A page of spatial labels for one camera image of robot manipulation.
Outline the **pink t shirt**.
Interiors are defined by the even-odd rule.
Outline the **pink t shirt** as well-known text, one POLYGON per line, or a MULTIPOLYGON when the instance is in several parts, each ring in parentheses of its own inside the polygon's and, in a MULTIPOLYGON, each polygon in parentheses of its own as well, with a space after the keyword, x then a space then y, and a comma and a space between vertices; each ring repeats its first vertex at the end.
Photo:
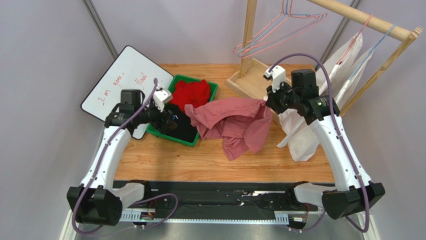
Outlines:
POLYGON ((232 161, 247 151, 258 153, 265 145, 272 123, 266 101, 229 97, 194 107, 187 104, 185 114, 203 140, 222 139, 222 149, 232 161))

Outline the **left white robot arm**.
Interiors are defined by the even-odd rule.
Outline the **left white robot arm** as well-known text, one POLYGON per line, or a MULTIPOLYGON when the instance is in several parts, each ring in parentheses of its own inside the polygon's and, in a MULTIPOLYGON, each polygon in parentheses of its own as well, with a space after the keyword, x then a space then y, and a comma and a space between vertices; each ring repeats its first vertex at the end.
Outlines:
POLYGON ((144 180, 132 180, 113 190, 119 161, 134 131, 144 124, 166 133, 177 127, 166 104, 173 98, 167 89, 157 87, 149 96, 138 89, 124 89, 120 101, 107 115, 102 142, 93 163, 79 186, 68 189, 66 199, 75 224, 115 226, 122 211, 143 200, 151 191, 144 180))

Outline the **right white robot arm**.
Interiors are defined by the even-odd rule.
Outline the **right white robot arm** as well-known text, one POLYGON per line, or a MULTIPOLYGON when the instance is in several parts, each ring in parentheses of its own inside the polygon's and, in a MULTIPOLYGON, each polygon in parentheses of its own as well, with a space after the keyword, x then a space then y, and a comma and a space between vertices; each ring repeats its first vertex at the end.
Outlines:
POLYGON ((296 183, 290 190, 295 205, 308 203, 324 208, 334 220, 369 210, 386 191, 374 183, 359 162, 344 131, 338 106, 328 95, 321 96, 311 69, 291 72, 291 84, 280 66, 270 67, 263 77, 267 87, 266 106, 277 114, 296 110, 319 140, 335 180, 334 187, 296 183))

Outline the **black t shirt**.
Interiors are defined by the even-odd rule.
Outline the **black t shirt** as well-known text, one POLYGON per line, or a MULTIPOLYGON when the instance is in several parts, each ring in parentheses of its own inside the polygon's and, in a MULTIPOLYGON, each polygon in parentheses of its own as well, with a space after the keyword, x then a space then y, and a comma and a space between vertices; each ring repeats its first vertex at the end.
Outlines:
POLYGON ((191 125, 191 119, 181 111, 178 105, 168 104, 165 110, 171 110, 174 114, 174 121, 177 128, 166 133, 166 136, 192 143, 198 133, 197 129, 191 125))

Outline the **white shirt on pink hanger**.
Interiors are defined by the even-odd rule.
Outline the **white shirt on pink hanger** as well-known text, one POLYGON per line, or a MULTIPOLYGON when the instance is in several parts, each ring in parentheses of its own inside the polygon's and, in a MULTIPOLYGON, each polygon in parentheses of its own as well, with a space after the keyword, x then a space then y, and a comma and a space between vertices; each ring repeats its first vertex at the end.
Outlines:
MULTIPOLYGON (((333 97, 337 101, 339 108, 346 104, 359 82, 358 76, 356 76, 351 82, 348 81, 348 78, 351 76, 356 65, 362 58, 362 56, 357 57, 363 45, 362 34, 360 34, 357 38, 353 48, 349 51, 345 60, 340 65, 337 65, 337 61, 343 55, 347 45, 353 37, 336 50, 324 63, 330 77, 333 97)), ((363 73, 364 68, 365 66, 360 69, 359 75, 363 73)), ((308 147, 313 146, 314 150, 317 149, 319 141, 313 139, 313 132, 311 130, 306 130, 308 127, 305 120, 299 116, 295 110, 286 110, 278 117, 282 130, 286 133, 286 137, 277 145, 278 148, 283 148, 285 146, 297 148, 299 145, 307 143, 308 147)))

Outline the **red t shirt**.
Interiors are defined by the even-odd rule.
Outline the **red t shirt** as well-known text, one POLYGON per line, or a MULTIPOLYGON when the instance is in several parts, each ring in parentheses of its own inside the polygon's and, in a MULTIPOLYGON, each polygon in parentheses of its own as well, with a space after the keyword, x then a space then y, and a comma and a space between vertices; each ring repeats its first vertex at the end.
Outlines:
POLYGON ((198 108, 207 104, 210 100, 211 87, 206 80, 184 82, 178 81, 175 84, 170 104, 176 105, 184 112, 185 105, 192 105, 198 108))

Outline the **white shirt on blue hanger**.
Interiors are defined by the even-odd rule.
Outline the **white shirt on blue hanger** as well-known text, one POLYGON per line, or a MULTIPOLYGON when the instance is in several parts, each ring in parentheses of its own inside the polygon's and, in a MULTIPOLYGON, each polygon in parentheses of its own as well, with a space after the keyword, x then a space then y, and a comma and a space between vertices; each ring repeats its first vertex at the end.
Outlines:
MULTIPOLYGON (((363 75, 363 73, 361 74, 361 75, 358 75, 358 77, 359 77, 359 82, 360 82, 360 79, 361 79, 361 77, 362 77, 362 75, 363 75)), ((313 136, 313 139, 314 140, 317 140, 317 141, 319 141, 318 140, 318 138, 316 137, 316 135, 313 133, 312 134, 312 136, 313 136)), ((318 148, 318 146, 320 145, 320 142, 319 142, 319 144, 318 144, 318 146, 317 146, 317 148, 316 149, 313 149, 313 146, 311 145, 311 146, 307 146, 308 144, 307 143, 305 143, 305 144, 303 144, 303 145, 299 145, 298 147, 295 147, 295 146, 291 146, 291 147, 289 147, 288 146, 288 149, 289 149, 289 151, 290 151, 290 155, 291 155, 291 157, 292 157, 292 159, 294 160, 294 161, 296 161, 296 162, 298 162, 298 161, 307 161, 307 160, 309 160, 314 154, 315 154, 315 152, 316 152, 316 150, 317 150, 317 148, 318 148)))

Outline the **pink hanger holding shirt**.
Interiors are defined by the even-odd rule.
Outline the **pink hanger holding shirt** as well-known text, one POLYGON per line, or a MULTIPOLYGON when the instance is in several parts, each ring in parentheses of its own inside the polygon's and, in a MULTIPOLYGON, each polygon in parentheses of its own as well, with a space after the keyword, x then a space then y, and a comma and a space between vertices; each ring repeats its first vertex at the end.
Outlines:
POLYGON ((371 21, 372 17, 373 17, 373 14, 370 14, 369 17, 367 18, 367 20, 365 21, 364 25, 362 26, 362 28, 357 32, 357 34, 354 37, 351 38, 351 41, 347 45, 345 52, 343 53, 343 55, 336 62, 337 65, 341 65, 342 62, 346 59, 346 56, 349 54, 349 51, 355 45, 355 43, 357 41, 357 38, 363 32, 363 30, 366 28, 366 26, 368 25, 368 23, 371 21))

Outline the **blue hanger holding shirt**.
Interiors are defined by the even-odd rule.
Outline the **blue hanger holding shirt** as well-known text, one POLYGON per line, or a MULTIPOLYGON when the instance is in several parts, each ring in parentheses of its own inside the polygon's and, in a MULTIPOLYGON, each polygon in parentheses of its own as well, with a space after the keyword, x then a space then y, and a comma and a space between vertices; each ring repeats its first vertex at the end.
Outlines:
POLYGON ((352 82, 353 79, 359 75, 359 72, 361 71, 362 67, 365 67, 366 62, 372 57, 375 49, 382 43, 382 41, 391 33, 391 31, 397 26, 395 23, 384 35, 383 37, 373 46, 371 47, 367 52, 365 52, 362 55, 362 58, 360 61, 358 61, 358 64, 356 65, 355 69, 353 70, 352 74, 348 78, 349 82, 352 82))

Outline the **wooden clothes rack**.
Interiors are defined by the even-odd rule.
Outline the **wooden clothes rack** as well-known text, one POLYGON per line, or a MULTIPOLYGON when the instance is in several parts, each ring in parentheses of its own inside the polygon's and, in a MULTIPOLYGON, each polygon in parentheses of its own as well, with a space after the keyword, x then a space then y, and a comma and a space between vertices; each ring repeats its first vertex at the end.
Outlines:
MULTIPOLYGON (((365 23, 369 17, 367 13, 336 0, 312 0, 311 3, 359 24, 365 23)), ((245 14, 243 47, 247 46, 247 41, 253 36, 256 9, 257 1, 248 0, 245 14)), ((389 36, 400 41, 401 44, 342 108, 342 115, 346 114, 357 100, 381 77, 422 32, 423 29, 421 27, 416 27, 414 30, 409 31, 400 26, 395 26, 395 28, 391 30, 389 36)), ((265 70, 267 67, 265 63, 256 58, 244 58, 241 60, 240 69, 226 80, 226 85, 241 97, 260 99, 264 96, 263 89, 267 87, 266 83, 261 82, 262 70, 265 70)))

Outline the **white whiteboard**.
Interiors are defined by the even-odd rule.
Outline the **white whiteboard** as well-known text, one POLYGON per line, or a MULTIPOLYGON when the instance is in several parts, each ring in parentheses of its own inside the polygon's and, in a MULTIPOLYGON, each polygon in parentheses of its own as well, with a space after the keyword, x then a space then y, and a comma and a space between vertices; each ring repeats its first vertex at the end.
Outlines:
POLYGON ((122 90, 140 90, 147 98, 157 85, 167 90, 174 76, 132 46, 126 46, 81 103, 81 109, 104 122, 121 102, 122 90))

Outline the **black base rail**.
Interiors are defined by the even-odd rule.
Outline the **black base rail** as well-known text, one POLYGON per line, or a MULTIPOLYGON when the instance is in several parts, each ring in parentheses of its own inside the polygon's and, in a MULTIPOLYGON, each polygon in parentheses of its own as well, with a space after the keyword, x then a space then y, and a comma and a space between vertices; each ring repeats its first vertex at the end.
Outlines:
POLYGON ((120 221, 279 225, 310 229, 325 219, 318 206, 290 204, 291 183, 152 181, 147 203, 123 210, 120 221))

